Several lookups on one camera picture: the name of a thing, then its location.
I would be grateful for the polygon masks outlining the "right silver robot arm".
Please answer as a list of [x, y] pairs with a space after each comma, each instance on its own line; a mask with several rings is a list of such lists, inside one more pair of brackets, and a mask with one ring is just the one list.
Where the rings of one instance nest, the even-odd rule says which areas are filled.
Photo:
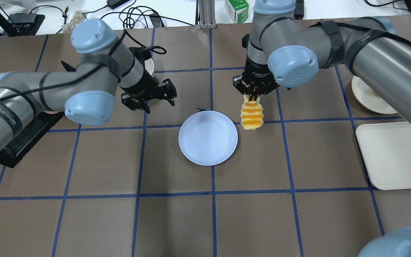
[[411, 42], [386, 17], [320, 21], [301, 28], [294, 0], [257, 0], [242, 75], [233, 86], [250, 99], [309, 82], [319, 69], [345, 65], [411, 123]]

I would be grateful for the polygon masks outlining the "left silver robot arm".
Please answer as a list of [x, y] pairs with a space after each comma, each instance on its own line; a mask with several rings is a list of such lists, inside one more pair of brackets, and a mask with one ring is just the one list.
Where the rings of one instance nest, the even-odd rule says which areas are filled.
[[80, 61], [70, 72], [0, 73], [0, 150], [19, 136], [41, 112], [63, 112], [78, 124], [108, 122], [116, 89], [132, 110], [150, 113], [147, 101], [174, 106], [177, 91], [170, 79], [156, 82], [142, 61], [103, 20], [88, 19], [73, 30], [71, 43]]

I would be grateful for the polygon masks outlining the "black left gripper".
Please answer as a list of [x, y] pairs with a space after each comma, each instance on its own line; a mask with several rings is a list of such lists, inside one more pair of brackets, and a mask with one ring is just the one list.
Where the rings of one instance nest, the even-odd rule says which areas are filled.
[[156, 82], [153, 77], [143, 77], [135, 86], [123, 88], [121, 103], [132, 111], [143, 110], [150, 114], [147, 101], [158, 99], [167, 101], [172, 107], [175, 106], [174, 99], [177, 90], [170, 79]]

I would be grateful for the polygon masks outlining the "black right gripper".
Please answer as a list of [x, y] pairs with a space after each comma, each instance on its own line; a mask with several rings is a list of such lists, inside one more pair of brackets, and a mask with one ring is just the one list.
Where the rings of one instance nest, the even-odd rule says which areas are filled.
[[268, 66], [246, 66], [241, 75], [233, 76], [233, 86], [242, 95], [248, 95], [249, 102], [267, 95], [280, 86]]

